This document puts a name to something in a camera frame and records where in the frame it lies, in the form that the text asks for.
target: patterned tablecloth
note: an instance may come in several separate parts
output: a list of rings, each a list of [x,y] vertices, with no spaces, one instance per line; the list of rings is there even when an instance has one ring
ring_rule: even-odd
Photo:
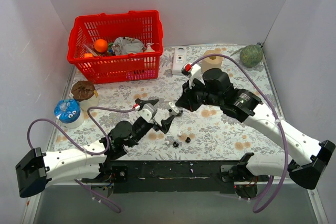
[[[201,57],[206,50],[217,49],[223,54],[230,55],[242,46],[186,46],[190,62]],[[169,101],[176,101],[182,93],[182,84],[186,81],[184,76],[172,75],[172,57],[174,47],[165,47],[160,59],[160,72],[156,80],[119,82],[96,85],[100,95],[99,106],[129,109],[134,105],[134,100],[160,99],[156,107],[158,117],[166,118],[168,111],[166,105]],[[254,68],[245,68],[247,73],[265,93],[268,99],[276,105],[275,97],[269,83],[265,66],[260,63]],[[229,74],[231,82],[237,88],[244,88],[259,95],[244,74],[230,61],[223,60],[222,70]],[[76,71],[72,84],[85,80],[84,76]],[[93,111],[92,115],[108,133],[114,125],[121,120],[133,123],[138,116],[136,112],[114,113],[107,111]],[[103,135],[97,126],[88,118],[82,126],[76,129],[66,129],[66,132],[79,144],[86,145],[99,140]],[[179,147],[174,148],[172,143],[179,142]],[[51,144],[51,151],[60,151],[72,148],[72,144],[61,134],[57,133]],[[263,155],[277,155],[281,148],[263,136],[258,131],[247,127],[235,119],[224,115],[219,108],[201,106],[196,112],[184,111],[183,116],[174,119],[170,131],[164,135],[151,130],[138,146],[129,149],[127,155],[121,159],[137,160],[210,160],[210,159],[240,159],[244,153],[254,152]]]

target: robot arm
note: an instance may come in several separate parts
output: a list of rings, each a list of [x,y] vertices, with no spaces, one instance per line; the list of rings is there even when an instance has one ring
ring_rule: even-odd
[[[227,73],[210,69],[203,73],[204,83],[199,80],[201,68],[198,65],[186,65],[182,73],[189,77],[189,81],[183,84],[183,93],[176,106],[189,111],[196,111],[202,104],[218,106],[224,114],[255,128],[283,148],[278,122],[271,109],[252,92],[234,88]],[[335,145],[328,140],[320,142],[310,138],[285,121],[281,124],[292,157],[287,175],[298,185],[314,189]],[[283,168],[283,156],[265,157],[247,153],[237,166],[228,167],[222,175],[227,180],[245,181],[258,175],[281,176]]]
[[[112,175],[115,171],[111,170],[109,163],[125,155],[126,146],[138,145],[139,140],[150,129],[160,130],[166,134],[173,119],[181,115],[182,111],[170,102],[169,117],[158,122],[155,117],[157,109],[154,107],[158,101],[137,99],[135,110],[140,117],[133,124],[121,121],[110,131],[109,139],[103,137],[99,141],[83,146],[86,151],[99,153],[106,149],[107,141],[110,141],[110,148],[104,154],[91,155],[76,148],[58,152],[42,152],[41,148],[30,150],[15,167],[20,197],[38,194],[46,187],[59,182]],[[116,178],[120,179],[120,176],[119,171],[116,173]]]

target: white bottle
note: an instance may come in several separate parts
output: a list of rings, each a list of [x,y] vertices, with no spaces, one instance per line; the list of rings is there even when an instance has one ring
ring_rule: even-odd
[[[147,43],[147,49],[144,52],[155,52],[155,50],[151,47],[154,43]]]
[[[182,76],[183,74],[181,73],[181,70],[186,64],[187,64],[187,50],[183,47],[175,48],[173,56],[172,74]]]

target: black metal base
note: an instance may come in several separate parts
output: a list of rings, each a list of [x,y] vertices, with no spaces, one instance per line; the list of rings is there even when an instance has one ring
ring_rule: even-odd
[[[221,166],[239,161],[111,161],[114,194],[134,192],[216,191],[234,194],[234,182],[224,182]],[[125,167],[120,176],[120,168]],[[101,183],[102,177],[82,179],[84,183]]]

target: green melon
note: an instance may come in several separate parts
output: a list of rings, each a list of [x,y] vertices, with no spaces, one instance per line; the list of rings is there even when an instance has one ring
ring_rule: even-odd
[[[258,65],[263,59],[263,52],[259,45],[248,45],[232,55],[240,51],[240,60],[242,64],[247,68],[252,68]]]

